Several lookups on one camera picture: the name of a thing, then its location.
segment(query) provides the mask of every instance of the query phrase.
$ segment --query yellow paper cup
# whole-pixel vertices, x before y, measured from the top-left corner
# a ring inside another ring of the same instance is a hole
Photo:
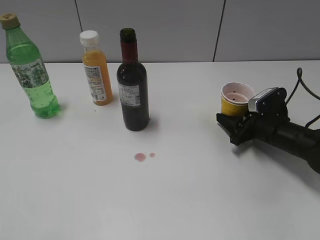
[[[221,113],[228,116],[243,116],[248,110],[248,101],[256,95],[255,90],[241,82],[230,82],[221,89]]]

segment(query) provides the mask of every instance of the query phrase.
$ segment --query wine bottle label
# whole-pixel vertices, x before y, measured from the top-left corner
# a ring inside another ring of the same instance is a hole
[[[126,86],[118,82],[121,103],[129,107],[140,107],[139,85]]]
[[[41,57],[27,64],[11,64],[11,67],[23,88],[36,88],[49,80],[44,61]]]
[[[84,65],[84,70],[89,83],[93,102],[96,103],[97,101],[107,100],[107,94],[100,66]]]

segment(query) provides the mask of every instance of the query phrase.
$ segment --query white bottle cap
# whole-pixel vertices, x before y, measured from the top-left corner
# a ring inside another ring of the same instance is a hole
[[[80,33],[80,43],[84,47],[94,47],[99,43],[99,35],[93,30],[83,31]]]

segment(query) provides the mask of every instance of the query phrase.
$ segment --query green plastic bottle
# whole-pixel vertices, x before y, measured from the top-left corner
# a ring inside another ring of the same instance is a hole
[[[57,115],[60,106],[39,49],[21,30],[14,13],[1,15],[0,22],[6,34],[6,57],[35,115],[43,119]]]

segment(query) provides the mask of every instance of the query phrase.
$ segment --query gold bottle cap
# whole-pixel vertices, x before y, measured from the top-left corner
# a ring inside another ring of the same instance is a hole
[[[3,29],[14,29],[20,26],[17,15],[15,15],[14,13],[6,13],[0,15],[0,22]]]

